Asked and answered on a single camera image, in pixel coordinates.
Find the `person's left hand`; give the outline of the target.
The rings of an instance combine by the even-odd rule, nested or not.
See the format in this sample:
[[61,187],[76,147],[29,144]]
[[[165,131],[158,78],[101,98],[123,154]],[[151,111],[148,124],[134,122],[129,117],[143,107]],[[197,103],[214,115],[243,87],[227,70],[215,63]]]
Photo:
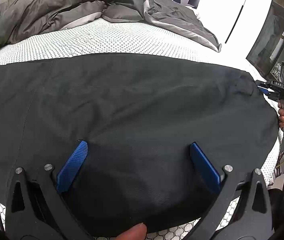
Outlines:
[[118,235],[116,240],[144,240],[146,235],[147,226],[143,223],[140,223]]

